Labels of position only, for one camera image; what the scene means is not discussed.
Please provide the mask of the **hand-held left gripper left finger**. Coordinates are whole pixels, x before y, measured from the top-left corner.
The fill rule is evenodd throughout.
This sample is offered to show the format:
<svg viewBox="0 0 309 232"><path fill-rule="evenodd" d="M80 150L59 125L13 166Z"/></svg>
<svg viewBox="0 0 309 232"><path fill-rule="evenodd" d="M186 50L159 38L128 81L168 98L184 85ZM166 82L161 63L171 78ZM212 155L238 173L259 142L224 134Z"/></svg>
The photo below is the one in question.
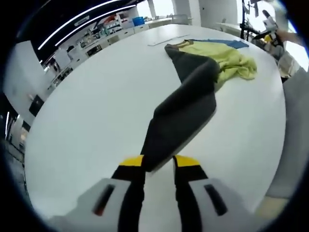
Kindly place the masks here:
<svg viewBox="0 0 309 232"><path fill-rule="evenodd" d="M127 158L78 199L79 229L84 232L137 232L144 200L143 155Z"/></svg>

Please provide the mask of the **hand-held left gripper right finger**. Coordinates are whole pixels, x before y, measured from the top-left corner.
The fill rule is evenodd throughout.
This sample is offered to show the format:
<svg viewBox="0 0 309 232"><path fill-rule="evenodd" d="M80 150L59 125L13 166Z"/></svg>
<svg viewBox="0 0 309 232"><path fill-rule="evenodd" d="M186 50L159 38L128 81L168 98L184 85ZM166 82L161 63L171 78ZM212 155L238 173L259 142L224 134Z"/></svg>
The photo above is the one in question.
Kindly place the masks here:
<svg viewBox="0 0 309 232"><path fill-rule="evenodd" d="M209 178L190 157L173 157L176 201L183 232L241 232L243 206L237 194Z"/></svg>

